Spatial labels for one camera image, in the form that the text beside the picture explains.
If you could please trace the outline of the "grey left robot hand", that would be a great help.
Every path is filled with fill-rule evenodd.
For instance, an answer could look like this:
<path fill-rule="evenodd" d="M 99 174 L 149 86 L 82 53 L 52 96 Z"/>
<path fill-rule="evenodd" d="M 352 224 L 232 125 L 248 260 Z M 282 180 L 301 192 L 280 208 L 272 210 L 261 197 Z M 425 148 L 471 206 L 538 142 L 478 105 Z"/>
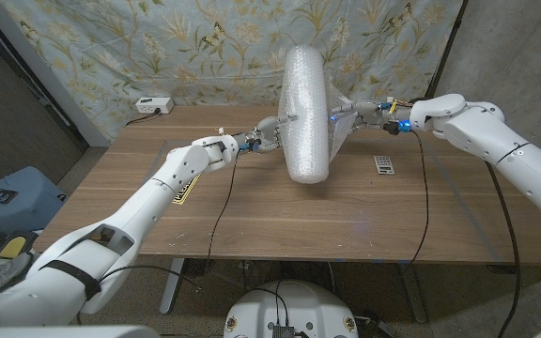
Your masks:
<path fill-rule="evenodd" d="M 281 128 L 298 118 L 297 115 L 268 116 L 250 131 L 235 134 L 234 138 L 241 152 L 268 153 L 282 146 Z"/>

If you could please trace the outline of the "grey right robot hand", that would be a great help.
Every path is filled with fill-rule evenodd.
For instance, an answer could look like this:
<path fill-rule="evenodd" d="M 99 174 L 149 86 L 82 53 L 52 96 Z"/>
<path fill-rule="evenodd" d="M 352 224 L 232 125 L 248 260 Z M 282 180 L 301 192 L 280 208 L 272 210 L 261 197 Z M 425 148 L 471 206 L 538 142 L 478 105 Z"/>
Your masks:
<path fill-rule="evenodd" d="M 344 103 L 332 108 L 329 121 L 334 127 L 345 126 L 348 134 L 364 129 L 381 129 L 389 121 L 392 106 L 390 102 L 371 100 Z"/>

